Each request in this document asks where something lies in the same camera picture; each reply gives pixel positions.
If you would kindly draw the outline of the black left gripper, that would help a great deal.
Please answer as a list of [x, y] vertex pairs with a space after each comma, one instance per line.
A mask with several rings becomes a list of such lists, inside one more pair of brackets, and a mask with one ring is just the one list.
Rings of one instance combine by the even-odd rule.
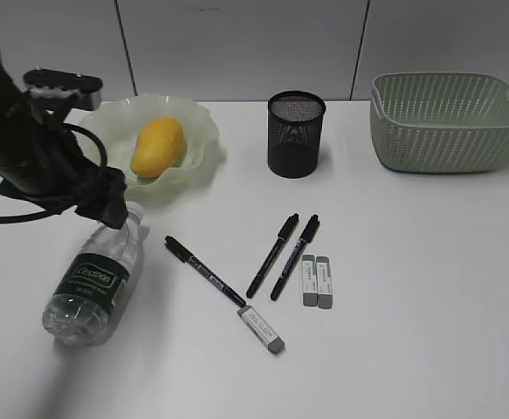
[[120, 230], [128, 217], [126, 188], [122, 171], [106, 167], [97, 181], [88, 183], [83, 191], [76, 195], [75, 213], [111, 229]]

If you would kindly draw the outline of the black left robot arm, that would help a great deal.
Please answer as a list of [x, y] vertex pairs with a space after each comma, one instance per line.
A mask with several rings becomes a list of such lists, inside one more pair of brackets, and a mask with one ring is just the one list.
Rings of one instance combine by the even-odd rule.
[[96, 134], [66, 122], [73, 109], [100, 105], [101, 79], [36, 68], [21, 91], [0, 57], [0, 195], [40, 207], [0, 216], [0, 224], [28, 223], [74, 208], [79, 216], [120, 229], [128, 217], [124, 175], [107, 164]]

